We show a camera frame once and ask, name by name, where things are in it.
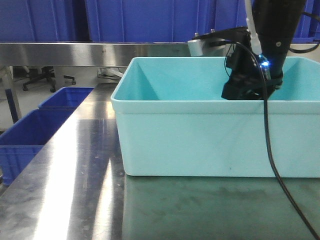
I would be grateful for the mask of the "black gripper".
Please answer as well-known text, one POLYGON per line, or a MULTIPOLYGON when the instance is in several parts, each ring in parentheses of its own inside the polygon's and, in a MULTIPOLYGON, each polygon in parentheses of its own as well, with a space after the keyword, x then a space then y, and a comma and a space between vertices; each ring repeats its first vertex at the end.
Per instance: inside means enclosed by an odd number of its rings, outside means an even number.
POLYGON ((231 69, 221 97, 226 100, 262 100, 269 98, 283 83, 283 54, 267 51, 256 55, 237 44, 226 57, 225 67, 231 69))

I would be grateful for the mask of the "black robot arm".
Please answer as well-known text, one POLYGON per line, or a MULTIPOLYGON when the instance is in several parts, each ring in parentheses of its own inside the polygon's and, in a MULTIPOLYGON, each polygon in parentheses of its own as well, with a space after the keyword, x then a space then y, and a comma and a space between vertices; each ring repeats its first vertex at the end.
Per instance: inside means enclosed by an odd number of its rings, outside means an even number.
POLYGON ((250 8, 261 53, 253 52, 249 32, 232 37, 235 49, 226 58, 231 69, 222 98, 227 100, 267 99, 283 82, 283 65, 290 48, 304 0, 256 0, 250 8))

